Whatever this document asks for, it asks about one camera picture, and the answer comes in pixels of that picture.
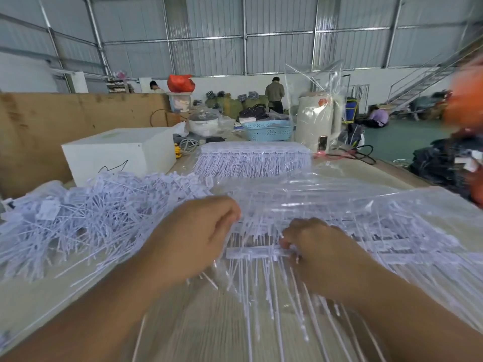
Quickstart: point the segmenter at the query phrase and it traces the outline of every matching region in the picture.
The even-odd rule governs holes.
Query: hand
[[[294,244],[301,255],[298,263],[291,258],[301,280],[332,300],[353,306],[377,272],[385,271],[344,231],[319,219],[294,219],[282,235],[281,246]]]
[[[182,282],[220,256],[226,235],[241,213],[228,196],[184,202],[161,221],[140,252],[160,271],[155,277]]]

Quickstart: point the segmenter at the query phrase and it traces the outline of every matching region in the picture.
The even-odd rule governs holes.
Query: person
[[[370,128],[383,128],[387,126],[389,120],[389,114],[384,109],[380,109],[379,106],[369,106],[369,117],[366,119],[356,119],[354,123],[363,124]]]
[[[0,360],[112,358],[150,304],[218,258],[240,216],[239,206],[227,196],[183,203],[136,255]],[[291,244],[300,255],[290,258],[292,267],[306,286],[359,312],[394,360],[482,360],[479,332],[379,265],[341,229],[319,219],[295,219],[281,239],[282,247]]]
[[[285,96],[284,86],[280,83],[280,78],[275,76],[272,83],[265,88],[265,95],[269,99],[269,111],[273,110],[279,114],[284,113],[281,99]]]
[[[166,91],[164,91],[163,89],[161,89],[158,85],[157,85],[157,82],[156,81],[151,81],[149,83],[149,87],[151,88],[151,90],[153,90],[152,92],[153,93],[158,93],[158,94],[163,94],[165,93]]]

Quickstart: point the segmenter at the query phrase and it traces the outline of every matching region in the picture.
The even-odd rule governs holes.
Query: green floor
[[[384,128],[366,128],[366,144],[374,146],[375,158],[394,161],[413,160],[413,151],[430,146],[435,139],[448,137],[451,130],[441,121],[408,121],[391,119]]]

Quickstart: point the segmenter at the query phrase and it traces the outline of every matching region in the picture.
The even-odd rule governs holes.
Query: black marker drawing
[[[122,166],[121,167],[121,170],[119,170],[119,171],[123,171],[124,168],[126,167],[126,164],[128,163],[128,161],[129,160],[126,160],[126,161],[124,161],[124,163],[122,163],[122,164],[120,164],[120,165],[118,165],[116,167],[113,167],[112,169],[107,169],[107,166],[103,166],[102,168],[100,168],[100,170],[97,173],[99,174],[104,168],[106,168],[105,171],[111,171],[111,170],[117,169],[118,167],[121,167],[121,166]]]

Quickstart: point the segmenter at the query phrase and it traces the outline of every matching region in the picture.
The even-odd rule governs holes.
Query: staircase
[[[434,67],[433,69],[422,73],[421,70],[418,69],[397,81],[395,84],[392,84],[387,100],[388,104],[393,105],[393,108],[390,109],[391,112],[401,110],[417,98],[424,90],[449,76],[460,66],[473,60],[481,51],[483,51],[483,34],[480,33],[473,42],[457,50],[444,62],[439,64],[439,67]],[[433,57],[421,66],[421,68],[431,66],[431,62],[439,56],[440,55]]]

